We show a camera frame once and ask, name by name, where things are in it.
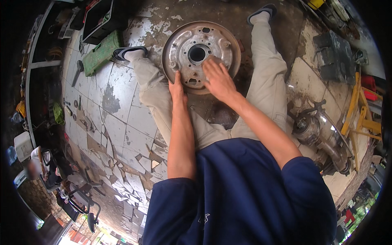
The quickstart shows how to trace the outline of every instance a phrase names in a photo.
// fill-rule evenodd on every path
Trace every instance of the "hand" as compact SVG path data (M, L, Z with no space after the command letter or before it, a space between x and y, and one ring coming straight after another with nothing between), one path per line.
M208 81L203 81L204 86L218 100L228 104L233 95L237 93L233 79L223 63L216 64L213 60L202 63L202 69Z
M183 102L185 105L187 104L188 97L184 94L184 88L181 84L181 73L180 71L176 71L176 80L174 84L169 81L169 91L172 95L173 104L177 102Z
M48 180L48 174L43 174L43 175L42 175L42 179L43 179L44 181L47 181L47 180Z

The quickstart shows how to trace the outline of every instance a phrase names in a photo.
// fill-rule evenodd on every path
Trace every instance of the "floor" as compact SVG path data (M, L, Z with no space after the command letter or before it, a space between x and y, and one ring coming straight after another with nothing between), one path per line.
M322 81L318 61L314 59L312 38L319 31L302 12L283 0L272 1L279 14L271 23L276 47L288 67L286 74L288 102L293 101L293 111L309 108L308 101L327 100L327 114L338 127L343 124L351 100L352 86ZM195 20L209 20L225 26L240 39L245 52L235 78L240 91L246 93L252 70L250 45L251 28L246 17L259 6L260 1L224 3L221 1L152 1L143 3L143 9L129 20L123 32L127 46L144 45L148 57L161 67L162 49L170 34L179 26ZM77 120L65 113L65 132L69 136L73 158L90 167L95 181L102 180L106 197L94 192L93 199L102 206L101 225L107 225L132 242L143 234L149 205L150 190L154 183L167 178L166 159L168 147L164 142L147 107L139 101L139 86L129 62L110 61L92 77L81 74L75 87L71 87L76 72L76 61L84 57L78 51L82 31L74 32L65 51L62 85L63 95L71 103L70 110ZM86 45L85 53L94 45ZM81 109L74 101L81 101ZM215 102L211 95L189 95L189 107L206 120L210 118ZM93 130L87 131L81 120L90 121ZM337 133L332 125L320 119L322 135L336 143ZM304 156L324 162L326 154L315 148L301 145L291 135L293 121L287 118L287 134ZM359 137L359 158L368 146L366 137ZM339 173L324 177L334 201L342 195L353 179L355 171L345 177Z

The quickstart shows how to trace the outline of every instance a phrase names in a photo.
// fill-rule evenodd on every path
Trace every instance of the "black crate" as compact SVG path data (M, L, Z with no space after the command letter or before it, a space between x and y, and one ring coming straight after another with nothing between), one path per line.
M123 0L101 0L86 14L83 29L83 42L98 45L114 30L123 31L128 26L129 12ZM98 21L110 10L109 19L98 25Z

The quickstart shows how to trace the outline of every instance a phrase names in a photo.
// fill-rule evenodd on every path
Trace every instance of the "khaki trousers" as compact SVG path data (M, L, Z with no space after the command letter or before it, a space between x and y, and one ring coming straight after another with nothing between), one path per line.
M252 30L252 60L254 71L246 99L269 116L282 130L286 130L287 99L284 75L286 62L276 51L267 21L256 22ZM148 59L133 60L136 79L140 84L140 102L147 106L167 145L172 126L172 98L162 72ZM209 124L190 110L195 147L200 150L212 143L229 138L258 140L244 120L239 117L232 129Z

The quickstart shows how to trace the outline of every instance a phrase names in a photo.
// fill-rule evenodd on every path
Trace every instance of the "black slipper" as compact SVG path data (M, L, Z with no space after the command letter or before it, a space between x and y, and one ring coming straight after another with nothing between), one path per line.
M113 51L113 57L119 61L126 61L124 54L128 51L135 51L135 50L144 50L145 55L147 56L148 50L144 46L136 46L136 47L123 47L118 48Z
M266 11L270 14L269 19L272 19L276 15L276 12L277 12L275 4L264 5L262 8L260 8L259 10L257 10L256 12L254 12L253 14L248 16L248 18L247 18L248 24L250 26L253 26L253 24L250 22L251 17L254 15L258 15L259 13L261 13L263 11Z

